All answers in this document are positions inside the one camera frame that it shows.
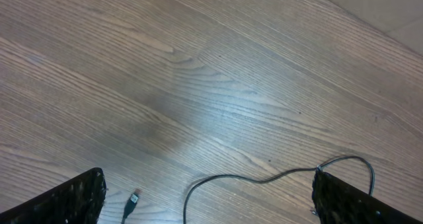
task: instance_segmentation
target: wooden surface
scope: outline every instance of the wooden surface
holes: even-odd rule
[[[127,223],[181,223],[195,180],[353,154],[423,220],[423,57],[327,0],[0,0],[0,103],[0,211],[101,167],[100,223],[134,188]],[[206,184],[189,222],[318,223],[312,178]]]

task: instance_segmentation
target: cable connector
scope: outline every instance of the cable connector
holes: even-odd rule
[[[128,216],[134,211],[135,206],[138,203],[140,194],[141,194],[141,190],[136,189],[135,192],[129,198],[129,200],[126,202],[125,209],[124,209],[124,216],[122,218],[122,224],[125,223],[126,218],[128,218]]]

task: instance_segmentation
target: brown wooden tabletop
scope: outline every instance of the brown wooden tabletop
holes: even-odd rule
[[[423,57],[327,0],[0,0],[0,211],[92,167],[99,223],[182,223],[188,187],[360,155],[423,220]],[[367,190],[355,161],[327,169]],[[318,223],[313,173],[217,180],[189,223]]]

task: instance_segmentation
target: curved black wire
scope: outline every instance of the curved black wire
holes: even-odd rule
[[[355,155],[350,155],[350,156],[345,156],[345,157],[339,157],[339,158],[335,158],[335,159],[331,159],[327,162],[322,163],[321,165],[319,165],[318,167],[315,168],[294,168],[291,170],[287,170],[284,171],[280,174],[277,174],[273,177],[267,178],[265,180],[255,180],[252,178],[247,178],[244,176],[239,176],[239,175],[235,175],[235,174],[220,174],[220,175],[215,175],[215,176],[210,176],[208,178],[205,178],[203,181],[197,183],[196,185],[194,185],[190,191],[188,192],[188,194],[186,195],[185,198],[185,202],[184,202],[184,210],[183,210],[183,224],[186,224],[186,208],[188,207],[188,201],[190,200],[191,194],[195,191],[195,189],[197,189],[198,187],[200,187],[201,185],[210,182],[212,180],[216,180],[219,178],[236,178],[239,180],[245,180],[247,182],[251,182],[253,184],[267,184],[270,182],[273,182],[275,180],[278,180],[286,175],[292,174],[294,172],[305,172],[305,171],[316,171],[316,170],[323,170],[324,168],[328,167],[329,165],[336,163],[338,161],[343,161],[346,159],[357,159],[363,163],[365,163],[367,165],[367,167],[370,170],[370,188],[369,188],[369,195],[371,196],[373,194],[373,189],[375,188],[375,171],[373,169],[373,167],[371,166],[371,164],[365,160],[364,158],[361,158],[359,156],[355,156]]]

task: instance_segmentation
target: black speckled object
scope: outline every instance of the black speckled object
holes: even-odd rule
[[[321,170],[312,198],[322,224],[422,223]]]
[[[0,224],[95,224],[106,197],[101,168],[92,168],[0,214]]]

